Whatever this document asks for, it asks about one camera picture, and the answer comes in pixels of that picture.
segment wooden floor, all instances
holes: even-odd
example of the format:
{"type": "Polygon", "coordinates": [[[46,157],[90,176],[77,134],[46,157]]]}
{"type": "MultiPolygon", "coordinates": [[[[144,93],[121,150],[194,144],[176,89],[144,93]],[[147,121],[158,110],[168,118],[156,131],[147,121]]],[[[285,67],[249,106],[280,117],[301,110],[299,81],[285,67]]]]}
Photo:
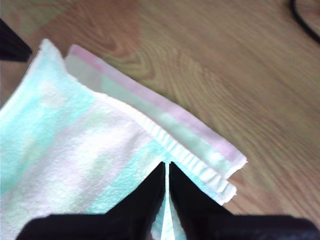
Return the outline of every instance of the wooden floor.
{"type": "MultiPolygon", "coordinates": [[[[320,32],[319,1],[297,1],[320,32]]],[[[2,0],[1,17],[35,53],[78,44],[234,144],[233,213],[320,227],[320,45],[285,0],[2,0]]],[[[1,63],[1,104],[26,69],[1,63]]]]}

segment black object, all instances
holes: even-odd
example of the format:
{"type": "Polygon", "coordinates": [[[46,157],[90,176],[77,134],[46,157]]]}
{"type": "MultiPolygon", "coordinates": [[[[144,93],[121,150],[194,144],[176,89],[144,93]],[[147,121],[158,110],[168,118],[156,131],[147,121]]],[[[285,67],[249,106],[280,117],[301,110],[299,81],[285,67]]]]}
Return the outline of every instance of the black object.
{"type": "Polygon", "coordinates": [[[297,11],[296,0],[289,0],[289,9],[294,20],[301,26],[301,28],[317,43],[320,44],[320,36],[314,31],[297,11]]]}
{"type": "Polygon", "coordinates": [[[0,60],[27,62],[32,49],[0,18],[0,60]]]}
{"type": "MultiPolygon", "coordinates": [[[[320,240],[315,225],[291,216],[232,215],[174,163],[169,190],[188,240],[320,240]]],[[[144,240],[165,194],[165,165],[106,214],[50,215],[30,221],[17,240],[144,240]]]]}
{"type": "Polygon", "coordinates": [[[285,215],[232,215],[203,193],[174,163],[171,199],[188,240],[320,240],[307,219],[285,215]]]}
{"type": "Polygon", "coordinates": [[[106,214],[50,215],[30,221],[17,240],[144,240],[165,195],[165,164],[106,214]]]}

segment folded towel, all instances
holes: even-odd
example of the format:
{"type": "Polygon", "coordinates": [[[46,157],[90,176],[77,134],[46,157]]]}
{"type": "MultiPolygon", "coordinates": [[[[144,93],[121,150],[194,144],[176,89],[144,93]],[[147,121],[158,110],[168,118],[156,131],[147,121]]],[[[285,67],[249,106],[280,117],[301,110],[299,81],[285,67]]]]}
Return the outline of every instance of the folded towel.
{"type": "MultiPolygon", "coordinates": [[[[47,39],[0,111],[0,127],[2,240],[15,239],[32,218],[105,213],[161,161],[167,167],[175,162],[219,204],[236,193],[233,185],[150,118],[80,84],[47,39]]],[[[179,221],[166,174],[166,194],[153,237],[185,239],[174,229],[179,221]]]]}
{"type": "Polygon", "coordinates": [[[65,66],[86,87],[127,103],[151,118],[223,178],[229,178],[247,162],[238,149],[194,115],[84,48],[72,45],[65,66]]]}

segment pastel striped towel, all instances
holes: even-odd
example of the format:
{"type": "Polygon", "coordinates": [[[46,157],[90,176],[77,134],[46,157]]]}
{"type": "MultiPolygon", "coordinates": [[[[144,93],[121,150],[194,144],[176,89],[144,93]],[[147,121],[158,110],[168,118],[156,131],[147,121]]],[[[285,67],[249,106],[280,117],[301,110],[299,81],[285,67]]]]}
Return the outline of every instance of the pastel striped towel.
{"type": "MultiPolygon", "coordinates": [[[[175,162],[219,204],[236,188],[138,110],[68,74],[47,39],[0,111],[1,233],[52,213],[105,213],[163,161],[175,162]]],[[[186,239],[168,192],[155,239],[186,239]]]]}
{"type": "Polygon", "coordinates": [[[238,149],[194,115],[86,49],[72,45],[65,66],[86,87],[127,103],[151,118],[223,178],[229,178],[247,162],[238,149]]]}

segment black wire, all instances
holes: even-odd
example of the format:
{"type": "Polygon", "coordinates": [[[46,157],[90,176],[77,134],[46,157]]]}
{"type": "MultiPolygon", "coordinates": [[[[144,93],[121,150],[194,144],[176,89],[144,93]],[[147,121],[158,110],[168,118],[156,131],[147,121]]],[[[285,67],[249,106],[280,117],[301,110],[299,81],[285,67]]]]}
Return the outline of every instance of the black wire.
{"type": "Polygon", "coordinates": [[[294,20],[302,27],[302,29],[317,43],[320,44],[320,36],[303,20],[299,15],[296,6],[296,0],[289,0],[289,9],[294,20]]]}

